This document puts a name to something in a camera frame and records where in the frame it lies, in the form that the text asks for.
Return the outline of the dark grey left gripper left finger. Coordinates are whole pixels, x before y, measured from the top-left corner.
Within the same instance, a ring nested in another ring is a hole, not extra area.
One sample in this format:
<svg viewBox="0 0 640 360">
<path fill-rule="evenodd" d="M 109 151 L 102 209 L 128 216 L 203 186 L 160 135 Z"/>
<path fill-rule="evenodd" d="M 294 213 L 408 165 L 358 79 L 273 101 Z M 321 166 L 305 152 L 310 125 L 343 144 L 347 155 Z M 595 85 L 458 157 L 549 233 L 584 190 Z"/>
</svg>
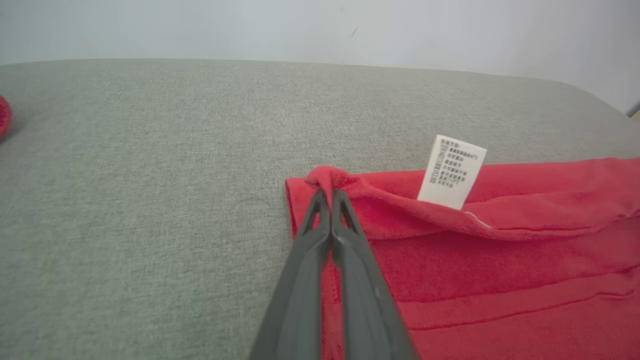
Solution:
<svg viewBox="0 0 640 360">
<path fill-rule="evenodd" d="M 248 360 L 322 360 L 322 271 L 330 224 L 320 189 L 311 197 Z"/>
</svg>

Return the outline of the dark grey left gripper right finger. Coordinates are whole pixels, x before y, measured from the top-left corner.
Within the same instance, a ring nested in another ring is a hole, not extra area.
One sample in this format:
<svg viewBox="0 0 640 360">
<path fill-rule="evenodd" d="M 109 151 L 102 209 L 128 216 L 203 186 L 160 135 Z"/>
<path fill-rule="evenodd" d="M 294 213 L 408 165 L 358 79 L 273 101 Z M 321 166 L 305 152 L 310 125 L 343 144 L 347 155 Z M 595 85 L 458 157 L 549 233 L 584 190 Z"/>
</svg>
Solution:
<svg viewBox="0 0 640 360">
<path fill-rule="evenodd" d="M 349 196 L 332 191 L 331 236 L 340 272 L 343 360 L 420 360 Z"/>
</svg>

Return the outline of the red shirt with white sleeves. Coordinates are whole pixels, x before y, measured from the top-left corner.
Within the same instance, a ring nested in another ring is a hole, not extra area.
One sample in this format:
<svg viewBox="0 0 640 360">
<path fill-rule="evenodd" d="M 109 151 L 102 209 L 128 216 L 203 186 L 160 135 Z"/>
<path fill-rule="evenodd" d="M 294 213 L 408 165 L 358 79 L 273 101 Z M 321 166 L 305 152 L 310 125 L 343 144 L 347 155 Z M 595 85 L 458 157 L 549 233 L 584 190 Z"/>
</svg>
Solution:
<svg viewBox="0 0 640 360">
<path fill-rule="evenodd" d="M 640 360 L 640 157 L 484 165 L 460 210 L 424 177 L 288 178 L 292 232 L 344 191 L 422 360 Z"/>
</svg>

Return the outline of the crumpled red and white garment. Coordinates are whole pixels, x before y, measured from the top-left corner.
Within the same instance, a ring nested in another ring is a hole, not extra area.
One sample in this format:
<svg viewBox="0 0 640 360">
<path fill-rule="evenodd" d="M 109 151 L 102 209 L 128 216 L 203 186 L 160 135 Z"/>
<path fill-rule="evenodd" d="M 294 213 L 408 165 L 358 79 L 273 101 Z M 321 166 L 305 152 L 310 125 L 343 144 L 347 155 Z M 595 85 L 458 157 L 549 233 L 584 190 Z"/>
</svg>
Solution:
<svg viewBox="0 0 640 360">
<path fill-rule="evenodd" d="M 2 139 L 7 130 L 9 130 L 12 114 L 13 111 L 9 102 L 4 96 L 0 95 L 0 139 Z"/>
</svg>

